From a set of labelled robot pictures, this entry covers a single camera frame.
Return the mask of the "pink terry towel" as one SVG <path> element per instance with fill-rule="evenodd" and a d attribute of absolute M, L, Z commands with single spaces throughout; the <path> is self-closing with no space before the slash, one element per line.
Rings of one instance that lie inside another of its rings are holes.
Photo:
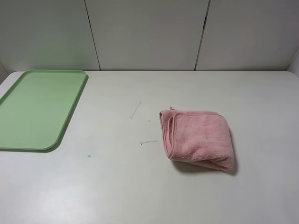
<path fill-rule="evenodd" d="M 226 119 L 212 111 L 159 113 L 165 154 L 171 161 L 220 171 L 234 168 L 234 150 Z"/>

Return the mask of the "light green plastic tray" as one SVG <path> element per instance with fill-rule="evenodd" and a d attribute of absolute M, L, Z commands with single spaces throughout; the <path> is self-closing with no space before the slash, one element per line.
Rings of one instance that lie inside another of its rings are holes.
<path fill-rule="evenodd" d="M 46 152 L 61 141 L 88 75 L 28 70 L 0 99 L 0 149 Z"/>

